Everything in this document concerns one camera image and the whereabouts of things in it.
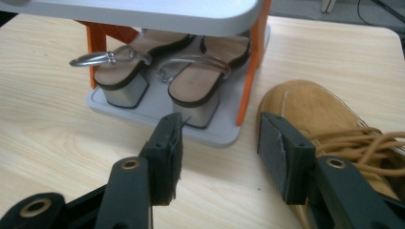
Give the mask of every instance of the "sandal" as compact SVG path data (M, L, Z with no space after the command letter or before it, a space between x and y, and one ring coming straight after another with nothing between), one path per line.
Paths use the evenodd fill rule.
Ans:
M71 61L74 67L98 66L95 82L111 105L136 108L149 84L139 72L152 58L182 49L191 43L190 34L146 30L130 45L113 52L94 52Z
M180 112L186 125L204 129L220 104L218 89L231 75L231 68L242 66L250 55L247 37L204 37L201 43L204 54L175 55L158 67L157 76L170 82L168 93L174 112ZM164 66L175 62L188 65L175 77L165 74Z

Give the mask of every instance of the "tan suede boot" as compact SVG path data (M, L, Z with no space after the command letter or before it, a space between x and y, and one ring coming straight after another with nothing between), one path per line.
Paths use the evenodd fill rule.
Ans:
M338 97L306 80L292 80L271 89L258 113L288 120L316 147L316 156L350 160L376 192L405 200L405 132L383 135L361 120ZM304 227L304 210L293 208Z

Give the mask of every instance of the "table surface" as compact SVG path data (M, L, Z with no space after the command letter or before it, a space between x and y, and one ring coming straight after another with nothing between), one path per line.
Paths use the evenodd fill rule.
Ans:
M212 148L185 139L177 199L154 208L155 228L299 228L256 154L256 111L276 84L309 79L369 125L405 130L405 62L398 37L379 28L269 17L270 41L238 140ZM150 126L93 112L85 28L20 14L0 29L0 216L23 198L57 192L69 202L137 156ZM109 40L109 46L118 46Z

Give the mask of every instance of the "shoe rack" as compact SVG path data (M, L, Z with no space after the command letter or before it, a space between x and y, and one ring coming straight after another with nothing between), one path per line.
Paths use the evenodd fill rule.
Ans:
M226 0L221 4L217 0L163 3L160 0L37 0L0 1L0 9L73 19L86 26L88 52L107 51L106 36L129 44L139 34L134 27L212 36L250 31L251 56L220 88L221 104L209 126L204 130L187 126L183 129L185 136L222 147L236 140L241 131L254 76L269 38L267 15L270 4L271 0ZM102 90L93 80L95 70L95 67L90 69L92 90L86 100L96 112L154 126L162 116L171 113L168 86L160 83L153 73L143 73L149 81L149 88L139 106L126 110L106 102Z

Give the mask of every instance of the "orange shelf support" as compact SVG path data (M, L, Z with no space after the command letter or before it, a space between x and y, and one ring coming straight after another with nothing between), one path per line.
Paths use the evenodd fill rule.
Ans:
M237 126L241 126L244 122L254 76L257 68L259 68L262 63L263 56L265 54L266 22L268 13L270 11L270 5L271 0L266 0L256 22L253 24L252 28L250 28L252 54L250 56L249 66L247 68L244 93L242 94L241 105L239 106L239 112L236 119Z
M107 35L125 44L131 43L139 32L131 27L101 24L94 22L77 21L86 26L88 53L106 52ZM96 87L95 72L97 67L90 67L90 86Z

